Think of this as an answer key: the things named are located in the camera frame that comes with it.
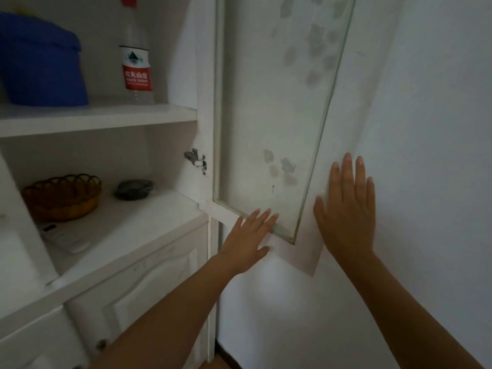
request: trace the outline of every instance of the woven basket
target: woven basket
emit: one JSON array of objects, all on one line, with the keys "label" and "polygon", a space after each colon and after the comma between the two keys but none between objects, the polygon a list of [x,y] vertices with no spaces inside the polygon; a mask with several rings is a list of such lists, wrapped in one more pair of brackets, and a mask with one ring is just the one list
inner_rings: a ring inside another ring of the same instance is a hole
[{"label": "woven basket", "polygon": [[60,222],[78,219],[97,207],[101,180],[85,173],[38,181],[22,190],[22,197],[37,220]]}]

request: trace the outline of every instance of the frosted glass panel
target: frosted glass panel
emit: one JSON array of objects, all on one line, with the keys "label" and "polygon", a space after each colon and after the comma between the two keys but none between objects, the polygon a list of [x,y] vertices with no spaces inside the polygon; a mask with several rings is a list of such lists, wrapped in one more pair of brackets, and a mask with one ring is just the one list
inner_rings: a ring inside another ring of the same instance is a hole
[{"label": "frosted glass panel", "polygon": [[353,0],[223,2],[214,200],[244,214],[272,208],[276,233],[293,242]]}]

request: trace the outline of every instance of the wooden floor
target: wooden floor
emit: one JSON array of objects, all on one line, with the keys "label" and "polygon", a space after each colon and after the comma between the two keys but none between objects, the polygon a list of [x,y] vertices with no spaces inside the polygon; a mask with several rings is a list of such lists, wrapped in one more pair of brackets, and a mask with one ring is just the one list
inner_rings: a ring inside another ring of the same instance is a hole
[{"label": "wooden floor", "polygon": [[212,362],[203,363],[199,369],[231,369],[220,356],[215,356]]}]

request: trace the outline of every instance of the metal hinge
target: metal hinge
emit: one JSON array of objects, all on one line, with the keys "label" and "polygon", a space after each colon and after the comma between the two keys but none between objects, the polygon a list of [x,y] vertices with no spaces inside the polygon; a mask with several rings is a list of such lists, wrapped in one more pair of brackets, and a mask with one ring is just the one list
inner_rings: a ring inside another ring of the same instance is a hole
[{"label": "metal hinge", "polygon": [[184,152],[184,157],[188,159],[195,167],[201,168],[203,174],[205,174],[205,171],[207,170],[207,163],[205,161],[205,155],[202,155],[202,158],[200,159],[198,157],[198,150],[197,149],[191,149],[191,151],[185,151]]}]

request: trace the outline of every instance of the red and white label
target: red and white label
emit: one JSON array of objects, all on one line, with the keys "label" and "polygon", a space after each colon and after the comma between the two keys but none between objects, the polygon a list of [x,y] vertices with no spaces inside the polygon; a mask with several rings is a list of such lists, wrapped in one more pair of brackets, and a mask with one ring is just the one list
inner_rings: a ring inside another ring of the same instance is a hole
[{"label": "red and white label", "polygon": [[152,90],[149,51],[120,46],[126,89]]}]

